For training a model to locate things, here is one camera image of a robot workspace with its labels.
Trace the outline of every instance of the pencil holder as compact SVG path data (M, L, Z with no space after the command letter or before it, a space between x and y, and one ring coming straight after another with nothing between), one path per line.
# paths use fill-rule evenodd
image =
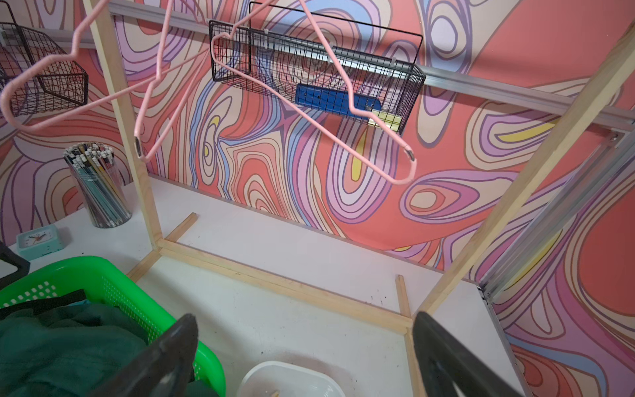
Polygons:
M123 180L114 161L114 158L110 163L87 161L85 166L70 167L90 220L102 229L123 225L132 216L121 189Z

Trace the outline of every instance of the white bowl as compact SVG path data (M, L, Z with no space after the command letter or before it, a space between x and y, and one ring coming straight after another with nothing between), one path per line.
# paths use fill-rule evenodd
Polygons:
M237 397L345 397L340 386L323 373L297 365L266 361L244 376Z

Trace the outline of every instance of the wooden frame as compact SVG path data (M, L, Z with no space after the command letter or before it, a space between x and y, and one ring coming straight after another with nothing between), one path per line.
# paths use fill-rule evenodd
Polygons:
M88 13L93 9L97 0L83 0L83 2ZM91 31L108 91L114 93L127 88L128 82L123 69L123 61L109 13L102 13L92 24ZM460 252L450 270L445 272L425 298L418 311L433 313L443 303L634 69L635 25L631 25L597 73L593 75L571 107L565 112L565 115L559 120L549 137L505 192L490 216ZM113 101L113 108L153 248L128 273L133 281L138 281L161 256L165 255L281 295L303 300L323 309L388 328L404 335L413 394L416 397L425 396L412 342L413 317L410 312L404 279L401 275L396 280L400 313L395 313L180 244L178 239L197 219L194 213L190 214L168 237L163 238L146 166L137 158L133 150L132 131L135 112L130 97L125 95Z

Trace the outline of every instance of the alarm clock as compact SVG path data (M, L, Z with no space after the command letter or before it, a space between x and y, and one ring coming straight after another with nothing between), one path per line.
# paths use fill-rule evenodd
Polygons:
M30 232L18 234L16 240L17 253L26 260L34 260L64 248L55 225L42 226Z

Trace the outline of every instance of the green fabric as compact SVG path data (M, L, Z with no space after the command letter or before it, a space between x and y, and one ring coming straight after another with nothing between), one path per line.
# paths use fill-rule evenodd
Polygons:
M84 396L145 349L146 338L102 304L15 312L0 321L0 395Z

